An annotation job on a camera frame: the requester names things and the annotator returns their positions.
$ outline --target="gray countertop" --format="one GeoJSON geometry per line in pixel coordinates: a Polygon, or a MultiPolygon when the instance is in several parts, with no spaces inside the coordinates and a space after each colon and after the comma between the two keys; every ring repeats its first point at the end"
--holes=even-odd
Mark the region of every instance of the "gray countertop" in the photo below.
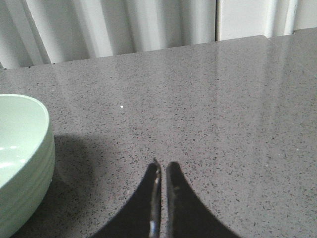
{"type": "Polygon", "coordinates": [[[317,76],[317,28],[298,30],[294,35],[270,38],[284,54],[317,76]]]}
{"type": "Polygon", "coordinates": [[[13,238],[88,237],[153,158],[163,168],[162,237],[164,169],[178,161],[240,236],[315,238],[316,68],[283,45],[256,36],[0,71],[0,93],[47,106],[56,144],[50,188],[13,238]]]}

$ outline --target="mint green bowl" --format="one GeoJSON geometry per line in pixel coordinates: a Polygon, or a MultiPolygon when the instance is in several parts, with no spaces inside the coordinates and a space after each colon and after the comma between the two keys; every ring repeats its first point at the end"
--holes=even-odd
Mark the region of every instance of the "mint green bowl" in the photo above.
{"type": "Polygon", "coordinates": [[[0,238],[12,236],[37,209],[54,163],[45,106],[28,96],[0,94],[0,238]]]}

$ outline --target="bowl rim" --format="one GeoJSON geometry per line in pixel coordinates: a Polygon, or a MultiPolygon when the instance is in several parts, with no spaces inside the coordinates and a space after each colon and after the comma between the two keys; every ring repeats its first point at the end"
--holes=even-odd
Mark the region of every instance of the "bowl rim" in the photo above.
{"type": "Polygon", "coordinates": [[[25,164],[23,166],[21,166],[17,171],[15,171],[14,173],[12,173],[12,175],[10,177],[8,177],[6,180],[4,180],[3,182],[0,181],[0,190],[3,189],[10,181],[12,181],[12,179],[21,172],[21,170],[27,166],[27,164],[31,161],[31,159],[34,157],[34,155],[37,153],[37,151],[39,150],[41,144],[43,143],[49,128],[50,128],[50,115],[49,115],[49,111],[47,110],[47,108],[45,107],[45,105],[43,103],[41,103],[39,100],[27,96],[27,95],[22,95],[22,94],[0,94],[0,98],[2,97],[13,97],[13,98],[24,98],[30,101],[33,101],[34,103],[36,103],[38,106],[40,106],[44,112],[44,116],[45,116],[45,124],[44,124],[44,129],[43,129],[43,134],[41,139],[39,139],[38,143],[34,146],[33,151],[30,153],[30,156],[27,158],[27,161],[25,162],[25,164]]]}

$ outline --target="white curtain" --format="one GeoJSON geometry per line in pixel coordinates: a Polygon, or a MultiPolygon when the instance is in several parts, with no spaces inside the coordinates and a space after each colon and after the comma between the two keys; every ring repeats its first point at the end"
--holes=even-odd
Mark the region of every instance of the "white curtain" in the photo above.
{"type": "Polygon", "coordinates": [[[0,0],[0,63],[17,68],[283,35],[287,25],[317,26],[316,10],[316,0],[0,0]]]}

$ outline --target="bowl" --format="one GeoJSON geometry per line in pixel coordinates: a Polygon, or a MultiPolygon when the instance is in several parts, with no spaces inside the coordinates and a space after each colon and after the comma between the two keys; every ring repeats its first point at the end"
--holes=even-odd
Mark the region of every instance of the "bowl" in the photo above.
{"type": "Polygon", "coordinates": [[[52,181],[54,137],[38,100],[0,94],[0,237],[12,236],[35,212],[52,181]]]}

